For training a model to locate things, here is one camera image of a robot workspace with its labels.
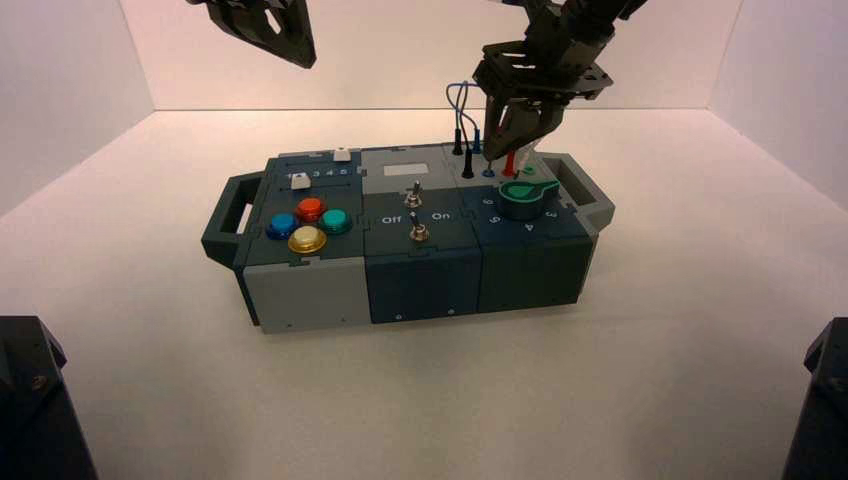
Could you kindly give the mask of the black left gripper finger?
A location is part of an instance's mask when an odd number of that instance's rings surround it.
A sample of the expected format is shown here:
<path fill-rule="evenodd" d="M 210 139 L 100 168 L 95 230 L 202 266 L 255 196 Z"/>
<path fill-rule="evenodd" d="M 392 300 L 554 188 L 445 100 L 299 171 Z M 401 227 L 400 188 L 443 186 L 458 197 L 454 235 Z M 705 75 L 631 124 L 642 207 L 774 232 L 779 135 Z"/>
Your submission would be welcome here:
<path fill-rule="evenodd" d="M 282 57 L 282 1 L 188 0 L 187 3 L 204 5 L 210 20 L 228 35 L 287 61 Z M 292 64 L 310 68 L 310 63 Z"/>
<path fill-rule="evenodd" d="M 282 57 L 291 63 L 315 63 L 317 55 L 307 1 L 282 1 L 282 5 Z"/>

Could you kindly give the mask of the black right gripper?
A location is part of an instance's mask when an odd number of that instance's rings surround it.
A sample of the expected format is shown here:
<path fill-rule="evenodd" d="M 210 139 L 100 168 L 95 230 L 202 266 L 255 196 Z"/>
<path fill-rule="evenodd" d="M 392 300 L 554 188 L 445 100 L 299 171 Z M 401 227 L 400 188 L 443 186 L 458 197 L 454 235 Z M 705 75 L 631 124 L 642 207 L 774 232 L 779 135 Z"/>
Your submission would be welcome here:
<path fill-rule="evenodd" d="M 509 99 L 592 100 L 613 84 L 596 63 L 613 38 L 611 6 L 525 6 L 523 10 L 528 17 L 524 38 L 484 46 L 472 75 L 488 95 L 483 128 L 486 159 L 516 151 L 556 130 L 563 121 L 562 103 L 534 105 Z"/>

